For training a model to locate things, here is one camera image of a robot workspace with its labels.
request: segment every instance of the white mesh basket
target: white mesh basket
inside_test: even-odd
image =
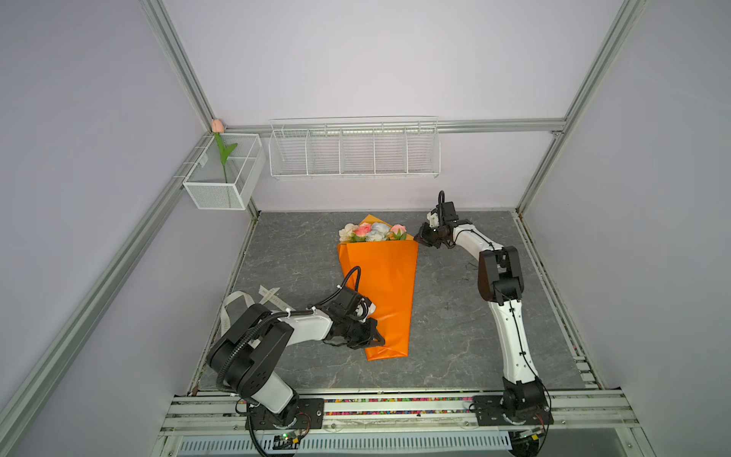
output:
[[[277,179],[439,174],[436,118],[280,119],[271,123],[270,166]]]
[[[211,135],[183,185],[200,209],[246,209],[266,162],[262,141],[259,135],[243,133],[221,133],[221,139],[226,146],[238,143],[226,161],[225,177]]]

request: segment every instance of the flower bouquet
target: flower bouquet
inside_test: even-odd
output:
[[[359,225],[346,225],[339,235],[343,275],[360,266],[358,292],[376,305],[371,317],[378,320],[378,331],[386,340],[384,346],[367,348],[365,356],[368,360],[408,357],[419,244],[403,225],[391,226],[370,214]],[[355,288],[355,278],[348,287]]]

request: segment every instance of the orange wrapping paper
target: orange wrapping paper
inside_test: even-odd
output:
[[[370,214],[363,222],[385,224]],[[376,305],[376,312],[371,317],[378,320],[378,331],[386,340],[385,346],[366,349],[365,356],[368,360],[409,357],[409,333],[418,254],[419,243],[414,241],[411,235],[404,241],[371,241],[338,245],[338,257],[343,275],[353,267],[360,266],[358,292],[370,298]],[[348,287],[355,287],[355,276],[351,277]]]

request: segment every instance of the white wire basket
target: white wire basket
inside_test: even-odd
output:
[[[329,118],[271,121],[277,179],[405,178],[439,174],[437,118]]]
[[[226,161],[225,174],[211,135],[183,185],[200,209],[243,210],[266,162],[262,141],[259,135],[243,133],[221,133],[221,139],[226,146],[238,143]]]

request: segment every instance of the white flower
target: white flower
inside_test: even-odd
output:
[[[338,232],[338,235],[340,235],[340,241],[350,241],[350,238],[353,236],[353,229],[356,229],[357,227],[358,226],[355,224],[345,224],[345,228]]]
[[[385,235],[388,233],[388,231],[391,230],[390,227],[388,227],[386,224],[381,224],[380,222],[374,222],[371,225],[371,231],[378,232],[381,235]]]
[[[434,213],[427,213],[426,220],[429,221],[429,227],[437,228],[439,226],[439,216]]]
[[[366,241],[386,241],[386,235],[384,233],[372,230],[365,236]]]

